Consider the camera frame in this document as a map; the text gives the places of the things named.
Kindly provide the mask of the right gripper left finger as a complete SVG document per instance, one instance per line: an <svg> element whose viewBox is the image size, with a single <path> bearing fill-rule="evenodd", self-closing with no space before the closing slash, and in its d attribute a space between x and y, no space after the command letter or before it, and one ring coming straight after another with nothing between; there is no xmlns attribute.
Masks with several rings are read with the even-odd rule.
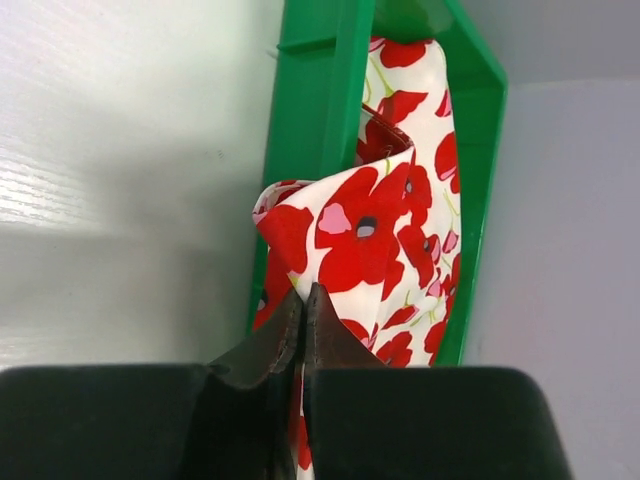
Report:
<svg viewBox="0 0 640 480"><path fill-rule="evenodd" d="M13 367L1 373L5 479L290 479L303 316L289 292L208 364Z"/></svg>

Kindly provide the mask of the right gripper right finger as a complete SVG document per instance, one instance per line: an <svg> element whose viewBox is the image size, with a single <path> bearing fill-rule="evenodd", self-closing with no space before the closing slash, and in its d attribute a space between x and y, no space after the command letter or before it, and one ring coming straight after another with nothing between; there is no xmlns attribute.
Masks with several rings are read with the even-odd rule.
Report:
<svg viewBox="0 0 640 480"><path fill-rule="evenodd" d="M568 479L546 397L500 367L393 368L307 301L303 410L319 479Z"/></svg>

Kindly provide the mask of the red poppy floral skirt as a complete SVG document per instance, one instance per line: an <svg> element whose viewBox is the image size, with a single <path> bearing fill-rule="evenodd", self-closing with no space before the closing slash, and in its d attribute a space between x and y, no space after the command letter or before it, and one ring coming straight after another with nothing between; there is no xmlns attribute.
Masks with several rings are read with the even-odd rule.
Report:
<svg viewBox="0 0 640 480"><path fill-rule="evenodd" d="M446 57L434 40L371 39L354 164L267 187L252 212L267 244L253 326L289 290L323 285L383 363L434 364L455 302L460 179Z"/></svg>

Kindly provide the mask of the green plastic bin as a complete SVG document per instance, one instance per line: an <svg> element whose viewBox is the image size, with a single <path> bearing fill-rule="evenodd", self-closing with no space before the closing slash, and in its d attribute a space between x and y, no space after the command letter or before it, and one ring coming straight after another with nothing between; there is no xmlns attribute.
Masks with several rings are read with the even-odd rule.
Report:
<svg viewBox="0 0 640 480"><path fill-rule="evenodd" d="M462 186L462 276L438 354L463 359L508 94L507 75L457 1L288 1L284 5L263 181L345 169L356 146L365 46L432 38L443 47Z"/></svg>

